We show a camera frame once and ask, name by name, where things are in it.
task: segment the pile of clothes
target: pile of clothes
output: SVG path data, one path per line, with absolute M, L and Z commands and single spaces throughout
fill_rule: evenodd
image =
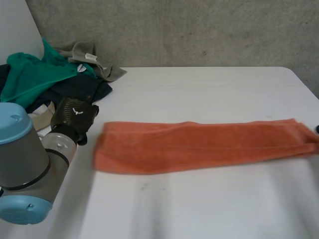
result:
M 44 56 L 16 53 L 0 66 L 0 102 L 25 108 L 36 130 L 50 124 L 55 108 L 64 97 L 94 103 L 112 88 L 108 82 L 126 71 L 104 64 L 91 41 L 80 41 L 54 49 L 44 39 Z

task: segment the orange towel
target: orange towel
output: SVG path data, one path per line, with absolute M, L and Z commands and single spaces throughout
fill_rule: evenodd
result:
M 294 119 L 234 124 L 108 122 L 97 170 L 157 174 L 319 152 L 319 137 Z

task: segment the black cloth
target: black cloth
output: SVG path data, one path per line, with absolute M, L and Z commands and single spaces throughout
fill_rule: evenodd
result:
M 42 104 L 49 105 L 52 101 L 57 107 L 63 97 L 76 98 L 87 103 L 93 103 L 107 96 L 112 91 L 109 84 L 101 78 L 92 78 L 84 74 L 58 82 L 41 93 L 32 105 L 26 109 L 32 113 Z
M 5 64 L 0 66 L 0 95 L 8 78 L 9 72 L 10 65 Z

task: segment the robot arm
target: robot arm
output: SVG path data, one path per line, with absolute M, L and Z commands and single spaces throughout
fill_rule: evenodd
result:
M 40 140 L 21 106 L 0 103 L 0 218 L 22 225 L 46 218 L 98 112 L 98 106 L 64 98 L 52 131 Z

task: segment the gray cloth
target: gray cloth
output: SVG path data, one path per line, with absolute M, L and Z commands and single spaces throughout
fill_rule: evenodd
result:
M 63 48 L 56 48 L 56 50 L 63 57 L 68 58 L 69 62 L 90 64 L 95 73 L 107 82 L 115 81 L 126 73 L 119 67 L 100 62 L 95 55 L 95 45 L 91 41 L 79 41 Z

